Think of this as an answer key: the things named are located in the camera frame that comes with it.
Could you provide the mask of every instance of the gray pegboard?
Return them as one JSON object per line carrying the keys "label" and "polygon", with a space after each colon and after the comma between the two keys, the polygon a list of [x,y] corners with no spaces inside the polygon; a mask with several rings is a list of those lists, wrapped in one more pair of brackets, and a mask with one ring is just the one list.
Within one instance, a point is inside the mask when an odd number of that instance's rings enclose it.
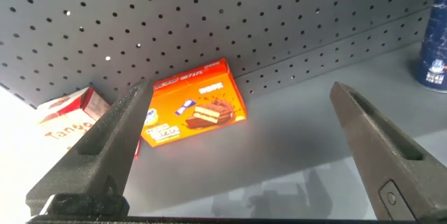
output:
{"label": "gray pegboard", "polygon": [[[89,84],[114,101],[142,77],[159,80],[220,57],[240,82],[272,64],[386,27],[431,1],[2,0],[0,83],[32,105]],[[414,41],[402,38],[403,45]],[[371,51],[382,50],[377,47]],[[355,49],[344,53],[365,50]]]}
{"label": "gray pegboard", "polygon": [[244,98],[272,92],[422,40],[429,9],[305,52],[236,79]]}

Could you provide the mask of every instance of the red and white box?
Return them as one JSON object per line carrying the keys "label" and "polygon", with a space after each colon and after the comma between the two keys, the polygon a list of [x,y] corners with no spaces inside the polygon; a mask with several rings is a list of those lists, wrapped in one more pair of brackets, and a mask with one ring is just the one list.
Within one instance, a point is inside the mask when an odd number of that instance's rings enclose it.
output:
{"label": "red and white box", "polygon": [[41,137],[69,150],[109,108],[91,87],[43,103],[37,107]]}

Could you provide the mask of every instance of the blue can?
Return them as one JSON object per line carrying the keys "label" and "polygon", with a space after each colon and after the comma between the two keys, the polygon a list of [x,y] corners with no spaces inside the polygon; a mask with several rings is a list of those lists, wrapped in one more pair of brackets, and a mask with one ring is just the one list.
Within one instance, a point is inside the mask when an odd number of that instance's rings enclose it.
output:
{"label": "blue can", "polygon": [[435,91],[447,92],[447,0],[434,0],[420,51],[416,80]]}

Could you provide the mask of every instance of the cardboard box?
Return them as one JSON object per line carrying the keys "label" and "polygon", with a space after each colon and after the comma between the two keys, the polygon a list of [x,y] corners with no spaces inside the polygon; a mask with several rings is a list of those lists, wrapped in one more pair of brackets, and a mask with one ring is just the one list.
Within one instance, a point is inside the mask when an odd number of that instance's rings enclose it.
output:
{"label": "cardboard box", "polygon": [[43,103],[37,107],[41,136],[69,150],[109,107],[91,87]]}
{"label": "cardboard box", "polygon": [[156,147],[246,118],[230,68],[220,59],[156,82],[141,135]]}

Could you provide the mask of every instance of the gray shelf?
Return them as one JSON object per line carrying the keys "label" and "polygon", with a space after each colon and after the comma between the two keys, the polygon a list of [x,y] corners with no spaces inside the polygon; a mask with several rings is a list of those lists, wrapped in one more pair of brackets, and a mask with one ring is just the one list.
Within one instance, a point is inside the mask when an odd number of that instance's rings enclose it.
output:
{"label": "gray shelf", "polygon": [[161,147],[142,145],[130,215],[375,218],[329,99],[352,86],[447,164],[445,94],[411,74],[420,43],[248,102],[249,118]]}

